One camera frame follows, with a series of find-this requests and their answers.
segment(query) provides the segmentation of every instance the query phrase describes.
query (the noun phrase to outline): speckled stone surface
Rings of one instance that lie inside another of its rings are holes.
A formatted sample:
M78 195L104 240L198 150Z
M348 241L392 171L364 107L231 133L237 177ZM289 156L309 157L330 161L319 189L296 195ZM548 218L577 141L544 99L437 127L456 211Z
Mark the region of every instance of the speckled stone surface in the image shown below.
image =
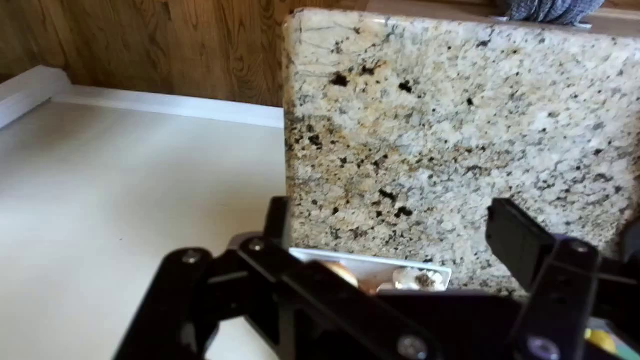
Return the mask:
M292 246L508 291L491 197L599 247L635 216L640 39L324 9L286 36Z

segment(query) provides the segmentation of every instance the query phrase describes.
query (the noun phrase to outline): black mount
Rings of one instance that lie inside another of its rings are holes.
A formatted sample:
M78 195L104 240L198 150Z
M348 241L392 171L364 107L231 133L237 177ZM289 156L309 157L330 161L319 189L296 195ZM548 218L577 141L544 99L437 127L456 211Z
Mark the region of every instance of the black mount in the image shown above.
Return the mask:
M287 254L286 210L273 197L263 232L236 235L217 258L202 247L168 254L115 358L202 360L217 323L236 315L287 360L611 358L583 342L589 315L640 344L637 261L554 240L509 199L488 208L485 238L530 291L524 304L478 291L367 295Z

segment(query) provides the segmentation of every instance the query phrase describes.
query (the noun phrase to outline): white laminate surface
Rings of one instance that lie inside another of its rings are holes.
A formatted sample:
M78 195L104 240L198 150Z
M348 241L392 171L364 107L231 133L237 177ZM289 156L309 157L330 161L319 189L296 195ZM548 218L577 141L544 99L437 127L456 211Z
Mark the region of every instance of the white laminate surface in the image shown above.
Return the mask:
M44 104L0 131L1 358L110 358L163 254L214 254L284 193L281 130ZM230 322L209 358L271 354Z

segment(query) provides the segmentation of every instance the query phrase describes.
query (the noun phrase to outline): wooden wall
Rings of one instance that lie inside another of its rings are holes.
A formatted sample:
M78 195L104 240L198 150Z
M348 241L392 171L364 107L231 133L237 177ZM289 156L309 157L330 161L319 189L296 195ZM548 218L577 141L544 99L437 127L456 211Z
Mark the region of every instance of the wooden wall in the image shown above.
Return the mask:
M280 25L299 5L365 0L0 0L0 80L48 64L75 83L277 104Z

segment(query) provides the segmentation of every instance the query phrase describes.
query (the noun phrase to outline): granite countertop sample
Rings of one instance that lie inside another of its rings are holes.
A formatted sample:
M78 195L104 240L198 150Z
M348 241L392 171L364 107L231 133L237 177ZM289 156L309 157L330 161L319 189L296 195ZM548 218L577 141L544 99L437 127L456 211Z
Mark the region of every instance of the granite countertop sample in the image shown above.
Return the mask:
M611 249L637 211L640 39L301 9L286 27L289 246L514 291L485 208Z

